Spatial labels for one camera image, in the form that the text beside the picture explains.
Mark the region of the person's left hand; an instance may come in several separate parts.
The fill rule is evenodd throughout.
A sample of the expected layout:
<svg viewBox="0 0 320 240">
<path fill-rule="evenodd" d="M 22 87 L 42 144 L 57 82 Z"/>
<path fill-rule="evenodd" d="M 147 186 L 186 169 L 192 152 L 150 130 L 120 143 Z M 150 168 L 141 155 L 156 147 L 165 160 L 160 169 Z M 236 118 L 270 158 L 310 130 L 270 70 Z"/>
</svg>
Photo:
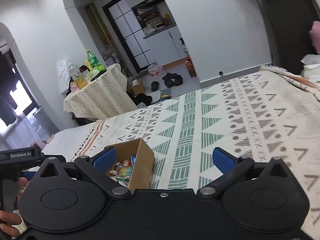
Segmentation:
<svg viewBox="0 0 320 240">
<path fill-rule="evenodd" d="M 17 181 L 17 184 L 20 186 L 20 191 L 17 195 L 16 200 L 19 201 L 21 195 L 28 185 L 28 180 L 27 178 L 21 177 Z M 11 236 L 12 239 L 17 238 L 21 233 L 15 226 L 22 223 L 20 215 L 13 212 L 6 212 L 1 210 L 0 217 L 2 221 L 1 230 L 7 235 Z"/>
</svg>

